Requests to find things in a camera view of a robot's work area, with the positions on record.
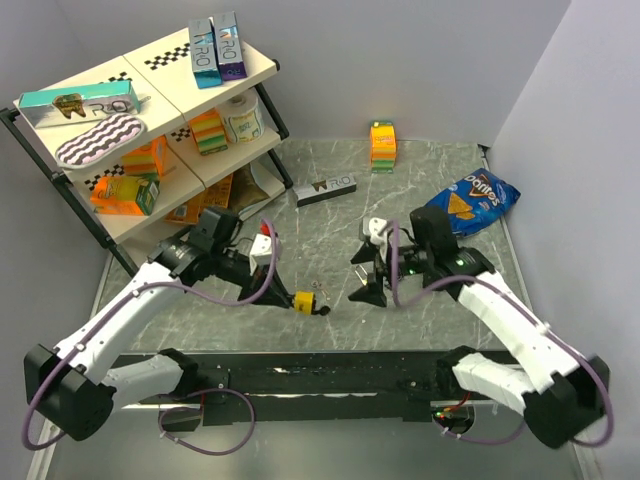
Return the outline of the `yellow padlock black key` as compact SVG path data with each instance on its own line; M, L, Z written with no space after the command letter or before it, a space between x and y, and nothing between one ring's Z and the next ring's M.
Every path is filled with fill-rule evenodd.
M319 309L314 309L312 311L313 315L326 316L331 312L331 308L327 305L320 307Z

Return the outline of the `small brass padlock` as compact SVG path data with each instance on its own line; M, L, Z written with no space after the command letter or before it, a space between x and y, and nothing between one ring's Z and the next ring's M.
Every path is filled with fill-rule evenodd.
M363 286L368 284L368 272L362 265L356 265L354 272Z

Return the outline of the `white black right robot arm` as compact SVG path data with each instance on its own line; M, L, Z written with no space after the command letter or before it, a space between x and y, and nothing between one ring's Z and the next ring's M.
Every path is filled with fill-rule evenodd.
M506 406L552 449L567 443L606 445L615 426L608 365L559 338L479 250L460 246L444 210L417 208L410 222L410 242L403 245L396 221L361 221L362 245L351 262L372 263L373 269L350 300L404 308L432 292L447 293L494 334L517 365L500 364L460 346L437 363L441 395L454 399L477 393Z

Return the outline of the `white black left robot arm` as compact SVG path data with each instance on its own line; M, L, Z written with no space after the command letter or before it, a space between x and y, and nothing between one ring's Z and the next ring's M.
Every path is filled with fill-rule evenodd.
M275 227L263 219L263 230L244 255L231 245L238 222L228 209L206 209L196 225L160 241L126 287L83 327L52 349L37 345L27 353L26 448L38 448L29 439L34 413L82 441L126 405L154 396L191 399L200 383L198 364L175 349L126 367L114 363L160 310L181 293L194 294L197 282L215 276L239 286L234 306L264 304L274 294L278 306L291 307L293 297L277 277L280 242Z

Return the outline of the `silver toothpaste box on table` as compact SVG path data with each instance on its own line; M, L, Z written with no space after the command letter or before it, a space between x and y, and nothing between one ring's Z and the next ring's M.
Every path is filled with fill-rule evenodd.
M353 175L341 175L294 188L296 206L303 207L353 193L357 182Z

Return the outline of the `brown pouch bottom shelf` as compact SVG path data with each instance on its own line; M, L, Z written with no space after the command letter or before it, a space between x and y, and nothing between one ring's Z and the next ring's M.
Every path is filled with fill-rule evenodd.
M240 215L242 211L268 198L269 195L257 184L250 164L234 172L228 204L233 213Z

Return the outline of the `orange box bottom shelf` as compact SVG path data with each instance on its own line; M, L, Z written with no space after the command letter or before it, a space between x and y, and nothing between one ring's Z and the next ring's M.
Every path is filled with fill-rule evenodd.
M195 225L206 208L213 206L227 208L232 182L233 173L176 207L165 216L164 220L181 225Z

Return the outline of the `blue Doritos chip bag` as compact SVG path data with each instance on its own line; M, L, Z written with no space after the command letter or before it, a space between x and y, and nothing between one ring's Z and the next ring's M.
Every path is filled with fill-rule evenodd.
M453 234L479 233L506 214L519 200L520 191L489 170L479 168L439 192L426 206L442 209Z

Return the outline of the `sponge pack on table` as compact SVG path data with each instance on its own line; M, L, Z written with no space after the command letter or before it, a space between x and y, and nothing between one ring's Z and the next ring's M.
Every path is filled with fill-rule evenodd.
M394 125L376 120L370 126L370 166L373 173L392 173L397 157Z

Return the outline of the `toilet paper roll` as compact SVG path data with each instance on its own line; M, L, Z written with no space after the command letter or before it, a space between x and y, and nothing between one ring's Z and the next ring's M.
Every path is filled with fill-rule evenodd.
M253 90L243 92L219 104L227 140L232 144L250 143L265 131L259 98Z

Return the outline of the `sponge pack middle shelf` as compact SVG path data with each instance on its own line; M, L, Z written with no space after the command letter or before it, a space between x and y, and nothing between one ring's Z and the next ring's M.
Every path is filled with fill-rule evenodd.
M222 119L211 109L188 122L196 147L201 155L209 155L228 148Z

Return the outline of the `orange sponge pack left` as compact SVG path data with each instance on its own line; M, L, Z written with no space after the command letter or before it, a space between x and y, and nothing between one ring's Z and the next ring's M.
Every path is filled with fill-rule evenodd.
M163 176L166 170L166 158L167 141L166 137L162 135L124 155L121 158L121 164L126 175Z

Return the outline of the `orange green snack box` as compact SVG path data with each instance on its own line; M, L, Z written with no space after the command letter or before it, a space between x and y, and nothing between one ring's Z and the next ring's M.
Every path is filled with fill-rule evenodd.
M119 176L100 179L90 196L95 211L104 215L149 216L159 196L157 176Z

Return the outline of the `beige black shelf rack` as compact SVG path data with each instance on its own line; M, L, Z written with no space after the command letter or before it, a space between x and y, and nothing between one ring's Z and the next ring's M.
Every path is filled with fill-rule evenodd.
M248 68L246 78L200 90L191 73L188 32L182 29L58 82L60 88L97 82L131 84L142 103L136 114L146 127L142 134L87 169L48 165L16 126L16 120L22 116L17 107L2 109L1 123L99 245L133 275L145 261L153 241L176 231L175 226L163 221L171 210L244 165L251 166L269 199L277 198L293 185L275 150L289 132L263 85L278 73L280 65L248 43L242 45L242 52ZM243 92L258 95L273 119L273 127L251 143L233 144L223 152L200 156L188 130L189 121ZM153 212L148 216L97 212L90 195L99 180L121 177L121 156L158 137L168 141L170 166Z

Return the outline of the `pink grey striped sponge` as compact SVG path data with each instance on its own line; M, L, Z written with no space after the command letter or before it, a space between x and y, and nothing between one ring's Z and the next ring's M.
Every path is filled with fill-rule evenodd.
M115 113L59 146L56 163L67 169L84 169L123 148L146 131L146 124L129 113Z

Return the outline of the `purple toothpaste box standing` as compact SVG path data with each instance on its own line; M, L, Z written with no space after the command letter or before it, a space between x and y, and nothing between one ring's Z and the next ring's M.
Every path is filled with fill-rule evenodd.
M246 78L247 70L235 12L214 14L212 21L218 70L222 79L232 81Z

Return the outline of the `blue toothpaste box standing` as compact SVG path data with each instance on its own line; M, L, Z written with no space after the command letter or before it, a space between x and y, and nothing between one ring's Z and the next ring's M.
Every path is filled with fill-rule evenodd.
M199 89L223 83L218 69L213 24L210 18L188 22L191 69Z

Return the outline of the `teal toothpaste box lying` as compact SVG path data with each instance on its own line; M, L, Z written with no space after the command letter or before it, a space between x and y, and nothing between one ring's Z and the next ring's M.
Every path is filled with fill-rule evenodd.
M94 122L116 113L140 112L130 80L23 93L18 111L34 128Z

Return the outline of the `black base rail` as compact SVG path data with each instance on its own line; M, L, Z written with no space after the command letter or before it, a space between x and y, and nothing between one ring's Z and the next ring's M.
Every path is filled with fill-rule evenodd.
M199 352L193 387L154 401L202 404L207 426L396 418L428 422L438 404L471 402L444 369L446 351Z

